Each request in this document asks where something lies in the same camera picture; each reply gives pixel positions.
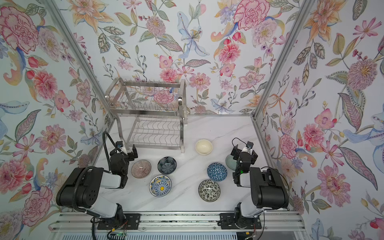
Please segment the blue geometric red bowl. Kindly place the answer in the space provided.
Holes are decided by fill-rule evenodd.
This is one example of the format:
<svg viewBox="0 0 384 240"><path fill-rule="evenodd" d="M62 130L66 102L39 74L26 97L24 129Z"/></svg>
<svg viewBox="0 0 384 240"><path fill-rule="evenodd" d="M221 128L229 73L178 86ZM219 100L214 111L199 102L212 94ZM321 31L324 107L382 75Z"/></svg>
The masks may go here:
<svg viewBox="0 0 384 240"><path fill-rule="evenodd" d="M215 182L221 182L226 179L228 171L221 163L211 163L207 168L208 177Z"/></svg>

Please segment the cream white bowl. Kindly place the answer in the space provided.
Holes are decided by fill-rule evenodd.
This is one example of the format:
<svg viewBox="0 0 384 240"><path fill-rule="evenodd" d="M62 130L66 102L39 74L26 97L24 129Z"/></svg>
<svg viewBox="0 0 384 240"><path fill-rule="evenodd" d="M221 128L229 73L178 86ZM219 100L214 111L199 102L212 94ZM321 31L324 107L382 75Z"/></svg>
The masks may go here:
<svg viewBox="0 0 384 240"><path fill-rule="evenodd" d="M195 150L200 155L206 156L213 151L213 144L206 139L201 139L196 142Z"/></svg>

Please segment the stainless steel dish rack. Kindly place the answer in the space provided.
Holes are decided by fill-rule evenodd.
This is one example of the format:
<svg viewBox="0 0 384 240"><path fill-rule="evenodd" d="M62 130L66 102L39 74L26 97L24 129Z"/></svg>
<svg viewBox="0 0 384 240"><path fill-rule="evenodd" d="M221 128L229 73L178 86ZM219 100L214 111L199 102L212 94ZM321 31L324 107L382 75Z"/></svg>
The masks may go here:
<svg viewBox="0 0 384 240"><path fill-rule="evenodd" d="M105 99L125 146L185 152L188 118L184 80L130 82L116 78L107 88Z"/></svg>

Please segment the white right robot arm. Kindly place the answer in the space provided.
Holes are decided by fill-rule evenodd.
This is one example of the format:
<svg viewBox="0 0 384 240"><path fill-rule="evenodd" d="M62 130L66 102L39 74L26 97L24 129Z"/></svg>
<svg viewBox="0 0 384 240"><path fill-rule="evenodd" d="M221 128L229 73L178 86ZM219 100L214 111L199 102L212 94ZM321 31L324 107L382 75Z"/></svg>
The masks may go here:
<svg viewBox="0 0 384 240"><path fill-rule="evenodd" d="M266 209L286 209L289 195L278 170L253 167L258 155L253 149L234 146L231 152L237 161L233 181L237 187L248 188L250 196L237 204L234 223L240 229L254 226L257 217Z"/></svg>

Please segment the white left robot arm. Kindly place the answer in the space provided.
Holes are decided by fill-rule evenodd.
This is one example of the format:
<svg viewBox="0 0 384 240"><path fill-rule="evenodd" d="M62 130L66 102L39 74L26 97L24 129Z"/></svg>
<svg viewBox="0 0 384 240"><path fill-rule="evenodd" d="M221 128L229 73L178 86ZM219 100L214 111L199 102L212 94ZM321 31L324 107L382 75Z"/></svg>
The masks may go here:
<svg viewBox="0 0 384 240"><path fill-rule="evenodd" d="M136 146L130 153L116 151L110 156L110 170L89 166L75 168L57 193L56 202L119 227L127 221L123 207L99 196L101 188L123 189L128 181L129 163L138 158Z"/></svg>

